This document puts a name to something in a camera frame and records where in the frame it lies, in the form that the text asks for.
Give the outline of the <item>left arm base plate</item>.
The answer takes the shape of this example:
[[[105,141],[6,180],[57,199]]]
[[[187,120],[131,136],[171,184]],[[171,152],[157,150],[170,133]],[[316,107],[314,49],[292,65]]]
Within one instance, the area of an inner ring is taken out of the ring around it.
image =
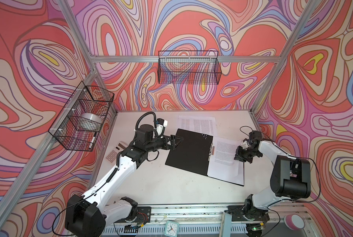
[[[136,201],[129,197],[122,197],[120,201],[125,201],[126,204],[131,206],[131,211],[128,217],[117,220],[115,223],[137,223],[146,224],[151,220],[151,207],[150,206],[139,206]]]

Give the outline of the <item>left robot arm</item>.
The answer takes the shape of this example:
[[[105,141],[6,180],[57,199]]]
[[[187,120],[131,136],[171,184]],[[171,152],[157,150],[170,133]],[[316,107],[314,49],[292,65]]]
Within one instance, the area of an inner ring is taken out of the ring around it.
[[[116,165],[91,189],[73,195],[66,208],[65,229],[77,237],[99,237],[104,228],[119,220],[137,221],[138,203],[123,197],[114,204],[108,201],[121,184],[146,161],[149,152],[174,150],[183,138],[176,135],[134,139],[116,159]]]

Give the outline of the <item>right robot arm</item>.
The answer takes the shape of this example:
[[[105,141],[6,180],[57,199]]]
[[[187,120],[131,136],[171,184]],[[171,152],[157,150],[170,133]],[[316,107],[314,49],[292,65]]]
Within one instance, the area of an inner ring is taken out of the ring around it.
[[[299,200],[311,195],[309,161],[292,156],[270,141],[255,139],[248,146],[238,146],[234,159],[252,163],[254,157],[268,158],[273,165],[273,171],[269,186],[246,198],[244,213],[266,212],[269,207],[281,201]]]

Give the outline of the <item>red folder with black interior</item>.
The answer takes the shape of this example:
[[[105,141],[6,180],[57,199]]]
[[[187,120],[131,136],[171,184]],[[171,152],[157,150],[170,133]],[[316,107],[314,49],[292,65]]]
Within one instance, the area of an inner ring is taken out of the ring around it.
[[[183,141],[169,152],[165,165],[207,176],[214,136],[184,129],[178,129],[176,135]]]

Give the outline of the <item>printed paper sheet back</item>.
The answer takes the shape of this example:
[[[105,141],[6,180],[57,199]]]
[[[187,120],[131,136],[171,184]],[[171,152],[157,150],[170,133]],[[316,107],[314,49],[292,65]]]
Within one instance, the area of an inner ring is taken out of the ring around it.
[[[178,128],[217,136],[217,124],[215,117],[179,116]]]

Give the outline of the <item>printed paper sheet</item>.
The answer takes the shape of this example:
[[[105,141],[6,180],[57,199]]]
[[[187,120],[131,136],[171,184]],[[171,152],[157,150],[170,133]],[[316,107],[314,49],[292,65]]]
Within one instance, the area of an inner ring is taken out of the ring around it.
[[[217,124],[215,117],[179,116],[178,128],[217,136]]]
[[[235,160],[238,141],[213,137],[207,176],[239,186],[245,185],[244,163]]]

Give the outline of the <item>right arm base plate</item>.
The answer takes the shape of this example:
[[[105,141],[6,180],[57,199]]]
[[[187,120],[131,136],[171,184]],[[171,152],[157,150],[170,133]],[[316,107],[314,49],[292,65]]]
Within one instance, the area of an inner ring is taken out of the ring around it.
[[[230,205],[225,213],[232,216],[232,221],[268,222],[270,220],[268,211],[254,207],[245,208],[244,205]]]

